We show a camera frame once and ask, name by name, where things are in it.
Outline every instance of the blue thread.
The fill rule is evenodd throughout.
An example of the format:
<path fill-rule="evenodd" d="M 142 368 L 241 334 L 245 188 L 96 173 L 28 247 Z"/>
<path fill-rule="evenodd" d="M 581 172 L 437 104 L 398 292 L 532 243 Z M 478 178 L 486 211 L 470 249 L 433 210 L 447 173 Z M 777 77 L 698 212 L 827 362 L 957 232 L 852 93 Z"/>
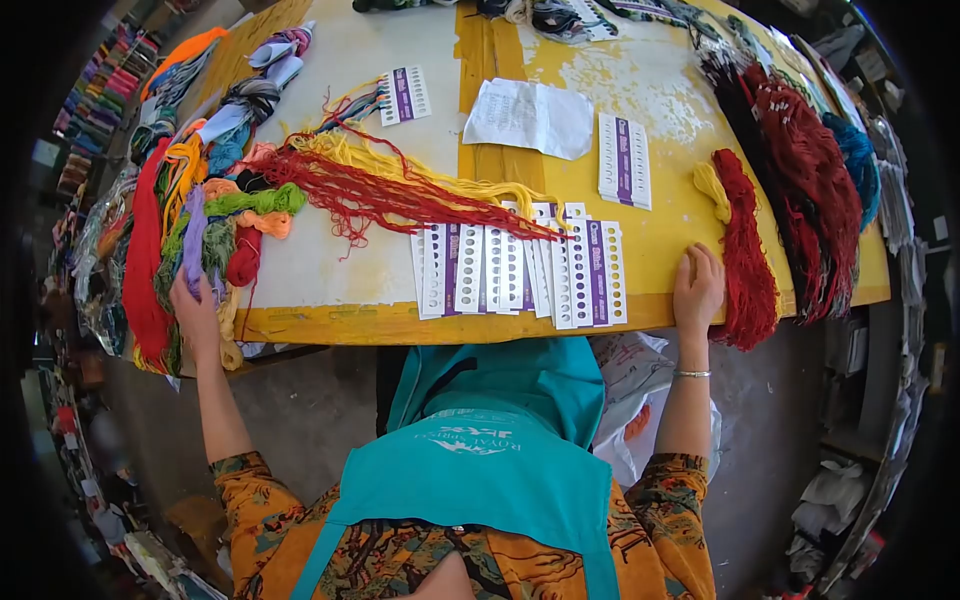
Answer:
<path fill-rule="evenodd" d="M 320 127 L 313 131 L 313 133 L 323 133 L 329 132 L 330 130 L 340 126 L 340 123 L 347 123 L 350 121 L 362 121 L 367 118 L 375 110 L 379 110 L 382 106 L 382 101 L 386 97 L 387 87 L 386 85 L 378 85 L 375 91 L 358 96 L 355 100 L 351 101 L 348 106 L 342 108 L 337 113 L 337 118 L 340 121 L 336 121 L 333 118 L 327 118 Z"/>
<path fill-rule="evenodd" d="M 835 114 L 825 112 L 823 120 L 840 146 L 844 164 L 863 203 L 862 232 L 874 220 L 880 205 L 880 173 L 874 162 L 874 145 L 866 133 Z"/>
<path fill-rule="evenodd" d="M 220 177 L 226 173 L 234 162 L 243 158 L 243 147 L 248 139 L 250 139 L 250 121 L 244 121 L 213 140 L 207 161 L 207 173 L 213 177 Z"/>

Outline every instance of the white plastic bag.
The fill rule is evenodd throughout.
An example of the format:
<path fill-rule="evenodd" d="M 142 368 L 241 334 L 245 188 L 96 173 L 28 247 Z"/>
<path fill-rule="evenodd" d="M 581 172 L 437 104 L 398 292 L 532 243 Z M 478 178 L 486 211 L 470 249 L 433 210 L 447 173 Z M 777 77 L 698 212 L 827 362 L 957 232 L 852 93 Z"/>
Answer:
<path fill-rule="evenodd" d="M 801 502 L 790 517 L 793 524 L 807 532 L 815 540 L 820 539 L 820 532 L 824 529 L 838 536 L 847 525 L 840 520 L 840 515 L 832 506 Z"/>
<path fill-rule="evenodd" d="M 848 525 L 852 522 L 853 509 L 870 488 L 871 478 L 864 475 L 858 463 L 844 467 L 834 461 L 823 461 L 820 466 L 823 468 L 806 484 L 800 499 L 834 507 L 840 521 Z"/>
<path fill-rule="evenodd" d="M 673 381 L 674 364 L 660 351 L 668 342 L 635 331 L 590 338 L 593 355 L 607 387 L 600 425 L 593 436 L 593 455 L 610 463 L 613 477 L 629 488 L 653 455 L 660 416 Z M 627 424 L 650 404 L 650 420 L 643 431 L 624 440 Z M 720 466 L 720 412 L 710 401 L 710 448 L 708 480 Z"/>

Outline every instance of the silver bangle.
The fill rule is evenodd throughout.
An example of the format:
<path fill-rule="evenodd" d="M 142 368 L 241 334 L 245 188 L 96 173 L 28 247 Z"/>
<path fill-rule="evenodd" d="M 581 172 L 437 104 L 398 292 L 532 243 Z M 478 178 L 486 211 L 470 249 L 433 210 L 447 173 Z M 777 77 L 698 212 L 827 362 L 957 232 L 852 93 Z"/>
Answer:
<path fill-rule="evenodd" d="M 673 371 L 674 377 L 710 377 L 710 371 Z"/>

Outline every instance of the patterned shirt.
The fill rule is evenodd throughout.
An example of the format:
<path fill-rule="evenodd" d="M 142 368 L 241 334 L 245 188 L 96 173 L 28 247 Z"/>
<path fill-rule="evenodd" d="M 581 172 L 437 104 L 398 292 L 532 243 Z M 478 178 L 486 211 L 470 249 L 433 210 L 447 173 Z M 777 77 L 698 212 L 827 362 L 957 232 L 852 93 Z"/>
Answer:
<path fill-rule="evenodd" d="M 339 485 L 304 506 L 270 473 L 259 452 L 212 466 L 227 509 L 234 598 L 289 598 Z M 384 493 L 390 493 L 387 479 Z M 715 598 L 700 509 L 707 460 L 655 454 L 627 491 L 612 483 L 607 536 L 623 598 Z M 410 594 L 456 550 L 477 598 L 587 597 L 580 556 L 482 526 L 367 519 L 347 528 L 314 600 Z"/>

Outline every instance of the table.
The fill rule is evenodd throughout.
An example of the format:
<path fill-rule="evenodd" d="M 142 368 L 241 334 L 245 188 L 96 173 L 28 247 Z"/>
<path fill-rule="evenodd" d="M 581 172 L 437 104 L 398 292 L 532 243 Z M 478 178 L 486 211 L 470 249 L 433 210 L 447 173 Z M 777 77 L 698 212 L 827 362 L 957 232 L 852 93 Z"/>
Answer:
<path fill-rule="evenodd" d="M 795 79 L 770 37 L 750 17 L 718 0 L 695 0 L 719 16 L 735 13 L 773 51 L 778 67 Z M 303 129 L 318 122 L 324 97 L 337 97 L 392 68 L 423 67 L 432 115 L 368 130 L 387 137 L 407 155 L 435 171 L 461 178 L 514 180 L 567 202 L 584 202 L 594 219 L 619 221 L 624 235 L 628 323 L 597 333 L 652 329 L 673 324 L 672 286 L 684 247 L 702 241 L 718 254 L 723 226 L 712 201 L 693 187 L 694 162 L 732 148 L 756 187 L 758 231 L 780 288 L 780 315 L 796 314 L 790 272 L 770 205 L 695 66 L 684 29 L 634 23 L 610 15 L 620 39 L 570 47 L 547 41 L 532 29 L 504 19 L 475 15 L 472 3 L 427 6 L 397 12 L 354 12 L 347 2 L 285 0 L 240 26 L 217 49 L 201 97 L 251 74 L 244 56 L 271 32 L 316 19 L 313 42 L 300 75 L 283 92 L 276 113 L 256 133 L 257 141 L 280 142 L 282 125 Z M 804 73 L 822 89 L 808 63 Z M 589 96 L 597 111 L 634 119 L 649 138 L 653 210 L 603 201 L 597 193 L 597 135 L 593 149 L 578 160 L 543 156 L 532 150 L 459 143 L 466 115 L 484 79 L 553 84 Z M 582 334 L 556 331 L 549 319 L 466 315 L 420 321 L 416 307 L 410 241 L 406 235 L 373 227 L 370 244 L 353 249 L 330 232 L 324 210 L 307 206 L 290 236 L 263 239 L 259 280 L 247 316 L 248 288 L 237 311 L 236 337 L 247 341 L 303 344 L 461 344 L 523 337 Z M 860 238 L 860 279 L 854 305 L 890 298 L 886 251 L 876 223 Z M 242 323 L 246 319 L 246 331 Z"/>

